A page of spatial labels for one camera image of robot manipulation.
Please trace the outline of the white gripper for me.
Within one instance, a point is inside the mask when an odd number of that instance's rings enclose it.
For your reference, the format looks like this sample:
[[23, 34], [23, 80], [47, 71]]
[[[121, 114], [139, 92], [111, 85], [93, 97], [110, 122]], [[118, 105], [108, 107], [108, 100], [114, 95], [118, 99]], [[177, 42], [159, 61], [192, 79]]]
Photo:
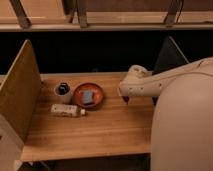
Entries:
[[139, 80], [135, 78], [125, 77], [120, 81], [118, 85], [119, 95], [122, 97], [125, 96], [138, 96], [139, 95]]

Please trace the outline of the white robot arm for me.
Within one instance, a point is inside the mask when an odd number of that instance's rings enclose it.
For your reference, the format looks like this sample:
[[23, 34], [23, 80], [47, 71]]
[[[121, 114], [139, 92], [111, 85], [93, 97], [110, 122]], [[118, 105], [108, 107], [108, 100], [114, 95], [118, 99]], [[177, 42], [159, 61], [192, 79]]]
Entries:
[[213, 171], [213, 57], [159, 74], [133, 65], [118, 91], [157, 99], [150, 171]]

